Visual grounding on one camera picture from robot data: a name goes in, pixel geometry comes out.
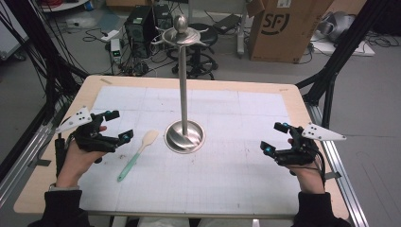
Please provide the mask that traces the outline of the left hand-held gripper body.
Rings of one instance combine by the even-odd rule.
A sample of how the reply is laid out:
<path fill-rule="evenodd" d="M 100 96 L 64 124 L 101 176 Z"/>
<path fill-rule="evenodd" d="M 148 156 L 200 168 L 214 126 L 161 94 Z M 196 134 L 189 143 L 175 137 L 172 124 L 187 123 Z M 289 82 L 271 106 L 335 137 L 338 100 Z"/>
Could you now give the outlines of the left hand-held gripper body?
<path fill-rule="evenodd" d="M 85 151 L 115 152 L 118 137 L 103 136 L 100 126 L 104 120 L 102 113 L 90 113 L 86 106 L 64 120 L 57 128 L 56 133 L 75 129 L 71 135 L 75 138 L 80 149 Z"/>

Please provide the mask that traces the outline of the silver rounded object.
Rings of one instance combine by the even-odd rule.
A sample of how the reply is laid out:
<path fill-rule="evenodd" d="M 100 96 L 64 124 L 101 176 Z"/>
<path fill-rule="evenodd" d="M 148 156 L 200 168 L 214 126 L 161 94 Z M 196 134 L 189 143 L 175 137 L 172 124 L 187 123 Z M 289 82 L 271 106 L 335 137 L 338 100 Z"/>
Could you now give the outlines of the silver rounded object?
<path fill-rule="evenodd" d="M 330 42 L 338 43 L 354 21 L 355 17 L 344 11 L 328 12 L 319 22 L 317 30 Z"/>

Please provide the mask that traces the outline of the wooden spatula with green handle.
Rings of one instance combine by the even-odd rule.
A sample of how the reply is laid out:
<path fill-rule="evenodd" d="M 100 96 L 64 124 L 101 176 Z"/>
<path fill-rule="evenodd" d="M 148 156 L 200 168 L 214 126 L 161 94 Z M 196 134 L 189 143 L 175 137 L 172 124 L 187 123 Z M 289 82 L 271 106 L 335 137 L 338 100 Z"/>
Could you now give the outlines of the wooden spatula with green handle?
<path fill-rule="evenodd" d="M 145 133 L 145 135 L 142 139 L 140 148 L 136 151 L 136 153 L 133 155 L 133 157 L 130 159 L 130 161 L 127 163 L 127 165 L 123 168 L 123 170 L 118 175 L 117 180 L 119 182 L 122 182 L 126 178 L 126 176 L 131 171 L 132 167 L 136 163 L 137 159 L 139 158 L 139 156 L 141 155 L 143 150 L 147 146 L 151 145 L 155 141 L 155 139 L 157 138 L 158 135 L 159 135 L 159 132 L 157 132 L 156 130 L 151 130 L 151 131 L 148 131 Z"/>

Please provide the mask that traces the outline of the white floor board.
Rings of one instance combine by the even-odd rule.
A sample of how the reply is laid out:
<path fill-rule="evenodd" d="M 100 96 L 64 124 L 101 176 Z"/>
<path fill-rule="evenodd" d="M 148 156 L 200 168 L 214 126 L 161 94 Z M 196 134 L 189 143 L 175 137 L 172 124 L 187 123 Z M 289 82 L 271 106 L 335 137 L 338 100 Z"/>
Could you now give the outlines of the white floor board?
<path fill-rule="evenodd" d="M 335 44 L 329 41 L 320 32 L 315 32 L 310 42 L 313 44 L 316 53 L 332 55 L 336 50 Z M 375 54 L 373 49 L 362 41 L 353 53 L 353 56 L 372 57 Z"/>

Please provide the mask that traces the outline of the small black computer tower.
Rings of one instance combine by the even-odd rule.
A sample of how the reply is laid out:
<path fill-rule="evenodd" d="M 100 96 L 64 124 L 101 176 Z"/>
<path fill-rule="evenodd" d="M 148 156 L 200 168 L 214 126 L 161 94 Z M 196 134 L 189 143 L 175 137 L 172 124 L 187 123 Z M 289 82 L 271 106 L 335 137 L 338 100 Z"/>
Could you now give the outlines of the small black computer tower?
<path fill-rule="evenodd" d="M 153 7 L 155 25 L 161 29 L 172 28 L 172 15 L 166 4 L 155 5 Z"/>

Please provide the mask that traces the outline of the silver metal utensil stand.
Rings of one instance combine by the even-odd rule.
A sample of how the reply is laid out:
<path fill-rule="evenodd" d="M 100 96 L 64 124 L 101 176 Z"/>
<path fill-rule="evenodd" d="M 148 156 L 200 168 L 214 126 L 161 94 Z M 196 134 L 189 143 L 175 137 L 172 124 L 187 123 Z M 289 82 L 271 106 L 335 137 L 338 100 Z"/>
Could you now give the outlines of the silver metal utensil stand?
<path fill-rule="evenodd" d="M 188 119 L 187 87 L 186 87 L 186 48 L 193 44 L 203 45 L 201 31 L 188 26 L 185 15 L 179 14 L 173 18 L 173 27 L 160 29 L 161 40 L 154 44 L 169 44 L 178 50 L 179 88 L 181 103 L 181 119 L 171 123 L 165 131 L 166 145 L 174 152 L 189 154 L 201 148 L 205 141 L 203 127 Z"/>

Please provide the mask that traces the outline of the aluminium rail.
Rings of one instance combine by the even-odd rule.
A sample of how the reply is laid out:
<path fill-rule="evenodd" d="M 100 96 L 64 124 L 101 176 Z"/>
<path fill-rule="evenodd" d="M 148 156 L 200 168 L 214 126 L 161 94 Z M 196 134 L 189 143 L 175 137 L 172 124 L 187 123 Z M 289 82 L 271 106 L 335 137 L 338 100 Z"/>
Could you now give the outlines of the aluminium rail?
<path fill-rule="evenodd" d="M 338 189 L 343 198 L 344 205 L 348 211 L 349 219 L 354 227 L 370 227 L 361 205 L 357 199 L 355 190 L 349 180 L 346 169 L 335 145 L 334 139 L 322 141 L 321 145 L 327 158 L 327 163 L 334 173 L 340 176 L 335 178 Z"/>
<path fill-rule="evenodd" d="M 14 189 L 26 171 L 41 161 L 43 152 L 53 135 L 54 127 L 51 124 L 41 125 L 37 130 L 31 131 L 27 135 L 28 140 L 25 145 L 22 145 L 22 152 L 0 182 L 0 207 L 4 206 L 14 193 Z"/>

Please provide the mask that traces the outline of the flat black device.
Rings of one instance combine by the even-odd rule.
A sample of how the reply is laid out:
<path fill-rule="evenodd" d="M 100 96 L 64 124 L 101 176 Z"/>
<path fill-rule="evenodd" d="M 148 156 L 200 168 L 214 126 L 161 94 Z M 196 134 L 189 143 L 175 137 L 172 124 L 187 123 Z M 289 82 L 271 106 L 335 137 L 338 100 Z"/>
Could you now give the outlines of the flat black device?
<path fill-rule="evenodd" d="M 234 29 L 240 21 L 240 17 L 235 14 L 230 14 L 225 18 L 219 20 L 213 24 L 213 28 L 220 34 L 225 34 L 228 31 Z"/>

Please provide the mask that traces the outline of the person's left hand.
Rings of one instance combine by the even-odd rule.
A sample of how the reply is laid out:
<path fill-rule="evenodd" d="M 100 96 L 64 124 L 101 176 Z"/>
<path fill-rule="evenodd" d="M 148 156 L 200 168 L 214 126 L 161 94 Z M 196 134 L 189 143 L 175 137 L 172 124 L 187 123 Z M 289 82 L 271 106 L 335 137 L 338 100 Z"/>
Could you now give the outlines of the person's left hand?
<path fill-rule="evenodd" d="M 58 187 L 77 186 L 80 177 L 90 168 L 105 152 L 85 151 L 78 147 L 75 140 L 72 140 L 67 150 L 66 158 L 61 172 L 56 180 Z"/>

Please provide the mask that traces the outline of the round white table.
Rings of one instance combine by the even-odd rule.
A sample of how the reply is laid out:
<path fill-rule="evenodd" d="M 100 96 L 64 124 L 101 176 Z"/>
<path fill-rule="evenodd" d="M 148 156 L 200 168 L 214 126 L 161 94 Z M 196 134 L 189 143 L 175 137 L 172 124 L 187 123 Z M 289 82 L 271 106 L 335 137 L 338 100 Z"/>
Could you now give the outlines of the round white table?
<path fill-rule="evenodd" d="M 40 9 L 44 12 L 62 11 L 83 6 L 89 0 L 43 0 Z"/>

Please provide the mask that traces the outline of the white grid mat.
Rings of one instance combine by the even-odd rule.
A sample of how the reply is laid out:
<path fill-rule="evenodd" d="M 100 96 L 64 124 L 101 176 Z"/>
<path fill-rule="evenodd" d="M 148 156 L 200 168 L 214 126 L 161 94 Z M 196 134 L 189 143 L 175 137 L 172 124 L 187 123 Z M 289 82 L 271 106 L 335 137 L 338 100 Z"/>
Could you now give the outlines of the white grid mat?
<path fill-rule="evenodd" d="M 288 147 L 287 135 L 273 128 L 275 122 L 289 121 L 283 97 L 190 90 L 187 98 L 188 116 L 204 128 L 205 142 L 193 153 L 180 154 L 167 147 L 163 135 L 181 116 L 178 90 L 100 90 L 94 113 L 120 112 L 108 122 L 107 134 L 133 130 L 134 137 L 80 179 L 81 207 L 94 213 L 293 215 L 298 184 L 259 147 L 262 141 Z M 119 182 L 118 175 L 151 130 L 159 135 Z"/>

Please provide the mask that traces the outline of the large black computer tower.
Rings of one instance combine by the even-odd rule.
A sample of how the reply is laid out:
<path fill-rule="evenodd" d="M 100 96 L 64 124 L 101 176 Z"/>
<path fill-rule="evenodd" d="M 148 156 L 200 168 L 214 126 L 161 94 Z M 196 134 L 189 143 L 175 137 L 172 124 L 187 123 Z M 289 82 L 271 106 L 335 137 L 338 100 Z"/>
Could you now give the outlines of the large black computer tower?
<path fill-rule="evenodd" d="M 150 42 L 157 35 L 152 6 L 137 5 L 124 23 L 132 55 L 150 57 Z"/>

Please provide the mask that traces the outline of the white power strip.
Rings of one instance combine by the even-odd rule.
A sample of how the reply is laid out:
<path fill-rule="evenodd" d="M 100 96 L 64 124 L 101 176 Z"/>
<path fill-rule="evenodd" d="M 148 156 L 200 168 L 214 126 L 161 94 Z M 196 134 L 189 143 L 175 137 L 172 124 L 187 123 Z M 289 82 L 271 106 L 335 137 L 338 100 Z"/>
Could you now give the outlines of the white power strip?
<path fill-rule="evenodd" d="M 100 40 L 102 42 L 108 42 L 110 39 L 112 39 L 113 37 L 115 37 L 117 34 L 119 34 L 119 30 L 112 30 L 110 32 L 108 32 L 106 35 L 103 35 Z"/>

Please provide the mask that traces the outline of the large cardboard box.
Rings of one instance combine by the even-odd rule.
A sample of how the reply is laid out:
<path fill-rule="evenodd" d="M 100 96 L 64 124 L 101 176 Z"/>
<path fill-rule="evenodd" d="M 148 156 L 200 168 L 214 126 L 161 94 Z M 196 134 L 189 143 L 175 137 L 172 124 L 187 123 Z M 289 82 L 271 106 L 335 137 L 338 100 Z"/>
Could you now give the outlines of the large cardboard box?
<path fill-rule="evenodd" d="M 251 0 L 251 61 L 298 63 L 334 0 Z"/>

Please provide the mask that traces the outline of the small white device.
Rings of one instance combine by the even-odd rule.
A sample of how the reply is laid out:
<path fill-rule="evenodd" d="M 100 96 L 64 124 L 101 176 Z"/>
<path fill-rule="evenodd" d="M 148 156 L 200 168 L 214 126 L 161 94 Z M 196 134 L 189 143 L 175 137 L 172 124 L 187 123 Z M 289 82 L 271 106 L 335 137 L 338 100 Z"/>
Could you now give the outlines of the small white device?
<path fill-rule="evenodd" d="M 113 61 L 121 62 L 122 52 L 121 52 L 121 43 L 119 39 L 111 39 L 110 51 L 113 57 Z"/>

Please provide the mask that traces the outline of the white cabinet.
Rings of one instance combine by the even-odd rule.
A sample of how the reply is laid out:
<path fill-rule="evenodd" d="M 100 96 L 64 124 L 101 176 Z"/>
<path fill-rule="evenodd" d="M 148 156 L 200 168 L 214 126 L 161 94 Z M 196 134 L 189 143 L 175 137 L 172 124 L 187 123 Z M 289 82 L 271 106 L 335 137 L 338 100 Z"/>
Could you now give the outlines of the white cabinet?
<path fill-rule="evenodd" d="M 6 5 L 4 0 L 0 0 L 0 60 L 5 61 L 21 46 L 20 42 L 9 30 L 13 28 L 25 41 L 28 37 Z"/>

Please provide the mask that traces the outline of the grey wrist band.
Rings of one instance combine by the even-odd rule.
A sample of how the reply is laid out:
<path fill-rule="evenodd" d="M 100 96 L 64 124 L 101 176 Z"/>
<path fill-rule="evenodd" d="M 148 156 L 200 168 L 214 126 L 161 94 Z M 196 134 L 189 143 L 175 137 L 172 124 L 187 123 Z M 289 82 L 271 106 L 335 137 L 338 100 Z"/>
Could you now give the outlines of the grey wrist band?
<path fill-rule="evenodd" d="M 79 186 L 58 187 L 55 183 L 49 185 L 48 191 L 74 191 L 79 190 Z"/>

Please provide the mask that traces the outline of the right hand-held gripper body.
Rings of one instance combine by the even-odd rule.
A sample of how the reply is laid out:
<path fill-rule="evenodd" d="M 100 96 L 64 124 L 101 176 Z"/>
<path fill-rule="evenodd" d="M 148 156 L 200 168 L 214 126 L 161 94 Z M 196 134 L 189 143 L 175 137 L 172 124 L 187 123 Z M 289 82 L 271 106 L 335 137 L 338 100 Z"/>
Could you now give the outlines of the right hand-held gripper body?
<path fill-rule="evenodd" d="M 334 139 L 335 141 L 339 141 L 346 139 L 346 136 L 343 134 L 328 130 L 311 122 L 305 127 L 291 126 L 289 134 L 292 138 L 291 148 L 276 150 L 274 161 L 279 166 L 303 166 L 312 163 L 316 155 L 320 153 L 315 140 L 326 141 Z"/>

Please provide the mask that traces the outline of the person's right hand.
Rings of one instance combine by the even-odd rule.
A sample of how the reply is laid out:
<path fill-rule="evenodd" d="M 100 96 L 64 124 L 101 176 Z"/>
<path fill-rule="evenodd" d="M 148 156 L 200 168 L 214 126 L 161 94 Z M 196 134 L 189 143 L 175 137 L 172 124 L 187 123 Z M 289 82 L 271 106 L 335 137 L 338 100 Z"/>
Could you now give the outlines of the person's right hand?
<path fill-rule="evenodd" d="M 316 161 L 303 166 L 290 165 L 287 168 L 292 171 L 299 182 L 301 191 L 306 194 L 324 194 L 325 189 L 321 178 L 320 168 Z"/>

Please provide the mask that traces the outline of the black metal frame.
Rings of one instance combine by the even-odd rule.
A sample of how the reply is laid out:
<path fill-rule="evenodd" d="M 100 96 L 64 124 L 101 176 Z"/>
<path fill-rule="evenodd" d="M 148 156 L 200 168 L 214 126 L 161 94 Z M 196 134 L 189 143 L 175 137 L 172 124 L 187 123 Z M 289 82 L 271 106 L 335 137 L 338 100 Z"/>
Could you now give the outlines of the black metal frame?
<path fill-rule="evenodd" d="M 45 29 L 39 11 L 34 7 L 34 0 L 3 1 L 26 33 L 28 42 L 22 38 L 1 11 L 0 21 L 28 54 L 38 76 L 45 79 L 45 104 L 0 165 L 0 182 L 10 173 L 12 166 L 22 154 L 22 149 L 27 141 L 33 136 L 33 132 L 39 128 L 39 124 L 48 123 L 55 114 L 57 101 L 62 97 L 69 98 L 78 93 L 80 85 L 75 80 L 74 75 L 81 79 L 86 79 L 89 76 L 87 72 L 61 56 Z"/>
<path fill-rule="evenodd" d="M 309 91 L 303 95 L 303 100 L 307 107 L 317 108 L 319 100 L 324 95 L 323 115 L 320 120 L 322 127 L 328 129 L 330 125 L 334 87 L 340 70 L 348 62 L 390 2 L 391 0 L 366 0 L 355 21 L 351 24 L 323 69 L 315 75 L 296 83 L 299 89 L 308 85 L 311 86 Z"/>

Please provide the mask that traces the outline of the black stool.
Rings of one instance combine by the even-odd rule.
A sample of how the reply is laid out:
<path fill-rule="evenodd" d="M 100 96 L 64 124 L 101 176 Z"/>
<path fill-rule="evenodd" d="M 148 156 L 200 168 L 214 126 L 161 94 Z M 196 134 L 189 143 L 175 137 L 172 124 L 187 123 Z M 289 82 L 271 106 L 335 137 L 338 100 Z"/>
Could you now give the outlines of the black stool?
<path fill-rule="evenodd" d="M 186 75 L 189 79 L 196 79 L 199 76 L 209 75 L 214 80 L 213 70 L 218 69 L 216 61 L 203 51 L 208 49 L 212 54 L 214 50 L 211 48 L 218 40 L 218 33 L 209 25 L 195 23 L 189 25 L 200 32 L 200 40 L 203 45 L 193 44 L 185 49 L 186 54 Z"/>

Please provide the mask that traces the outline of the white stand post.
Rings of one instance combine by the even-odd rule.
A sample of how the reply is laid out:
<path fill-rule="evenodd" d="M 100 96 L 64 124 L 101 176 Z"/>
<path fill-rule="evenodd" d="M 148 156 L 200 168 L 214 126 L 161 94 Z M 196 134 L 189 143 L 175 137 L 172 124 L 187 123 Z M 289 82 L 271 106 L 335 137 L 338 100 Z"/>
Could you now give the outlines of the white stand post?
<path fill-rule="evenodd" d="M 246 18 L 248 15 L 247 12 L 247 3 L 248 0 L 242 0 L 242 11 L 240 16 L 240 24 L 236 32 L 236 53 L 237 56 L 241 59 L 245 53 L 245 24 Z"/>

